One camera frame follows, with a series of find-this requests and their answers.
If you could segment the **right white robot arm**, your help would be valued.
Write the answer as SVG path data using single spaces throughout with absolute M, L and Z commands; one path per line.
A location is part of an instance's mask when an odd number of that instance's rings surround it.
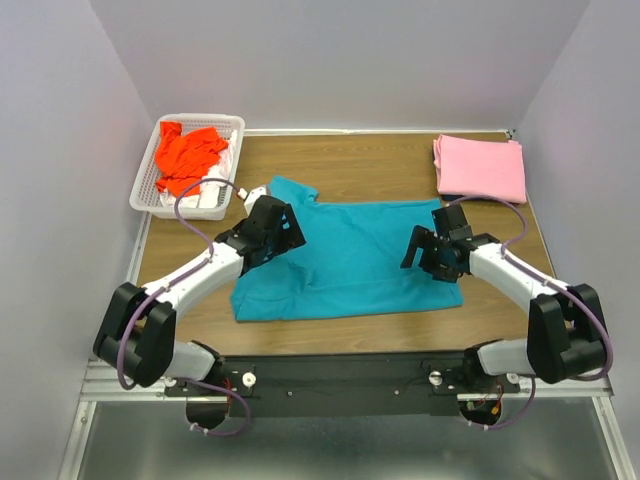
M 464 275 L 480 279 L 515 303 L 528 317 L 527 334 L 468 348 L 460 379 L 480 392 L 506 374 L 547 384 L 606 376 L 613 349 L 596 290 L 550 277 L 513 255 L 489 233 L 475 234 L 460 205 L 432 214 L 434 226 L 413 228 L 402 268 L 418 266 L 436 281 Z

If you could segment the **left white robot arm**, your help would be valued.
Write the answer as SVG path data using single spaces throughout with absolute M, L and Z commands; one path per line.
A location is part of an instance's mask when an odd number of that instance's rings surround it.
M 115 368 L 124 389 L 162 378 L 187 381 L 201 395 L 220 387 L 219 354 L 177 341 L 179 320 L 222 286 L 306 242 L 290 204 L 256 189 L 245 210 L 245 219 L 179 269 L 143 287 L 125 282 L 115 289 L 93 352 Z

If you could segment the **teal polo shirt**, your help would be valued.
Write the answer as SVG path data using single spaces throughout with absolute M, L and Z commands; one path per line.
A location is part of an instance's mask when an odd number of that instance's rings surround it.
M 326 203 L 281 176 L 271 193 L 290 204 L 305 244 L 243 275 L 231 294 L 239 323 L 330 319 L 459 307 L 457 285 L 404 269 L 415 226 L 432 228 L 437 199 Z

